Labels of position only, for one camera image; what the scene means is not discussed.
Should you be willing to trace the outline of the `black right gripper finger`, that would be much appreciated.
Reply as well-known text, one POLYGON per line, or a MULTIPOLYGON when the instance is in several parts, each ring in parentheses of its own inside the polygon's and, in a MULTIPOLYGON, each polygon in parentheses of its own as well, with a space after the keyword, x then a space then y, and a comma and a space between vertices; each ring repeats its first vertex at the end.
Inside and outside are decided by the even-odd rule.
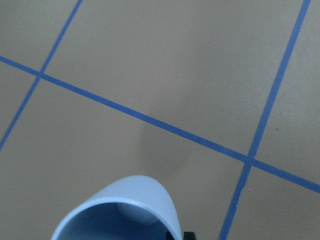
POLYGON ((183 240, 196 240, 196 234, 193 231, 184 231, 183 240))

